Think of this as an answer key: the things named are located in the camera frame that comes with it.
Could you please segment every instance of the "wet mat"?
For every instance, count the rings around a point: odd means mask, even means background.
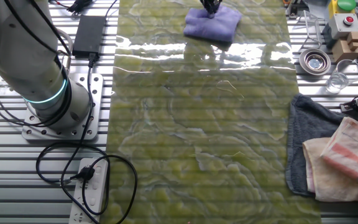
[[[298,87],[282,1],[223,4],[242,13],[230,46],[183,36],[197,0],[120,2],[107,151],[139,175],[124,223],[321,223],[285,182]],[[133,185],[113,162],[102,223],[121,218]]]

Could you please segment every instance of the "teal light ring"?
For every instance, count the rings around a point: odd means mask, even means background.
[[[66,84],[67,84],[67,81],[64,80],[64,81],[63,81],[63,85],[62,85],[62,87],[60,88],[60,90],[59,90],[53,97],[51,97],[51,98],[49,98],[49,99],[47,99],[47,100],[43,100],[43,101],[31,101],[31,100],[27,100],[27,99],[24,98],[24,97],[23,97],[23,99],[25,99],[25,100],[26,100],[27,102],[29,102],[29,103],[46,103],[46,102],[49,102],[49,101],[55,99],[56,97],[58,97],[58,96],[62,93],[62,91],[66,88]]]

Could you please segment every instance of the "cloth pile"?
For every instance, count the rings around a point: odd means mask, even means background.
[[[286,178],[296,194],[358,201],[358,121],[296,95],[288,127]]]
[[[205,9],[191,8],[186,15],[185,35],[204,39],[233,42],[241,13],[220,5],[213,18],[209,18]]]

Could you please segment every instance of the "power adapter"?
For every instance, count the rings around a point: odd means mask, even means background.
[[[81,16],[73,47],[76,58],[89,58],[90,54],[99,58],[105,23],[104,16]]]

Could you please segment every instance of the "glass cup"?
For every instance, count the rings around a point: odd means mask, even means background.
[[[341,60],[327,80],[327,91],[339,93],[356,81],[358,81],[358,63],[348,59]]]

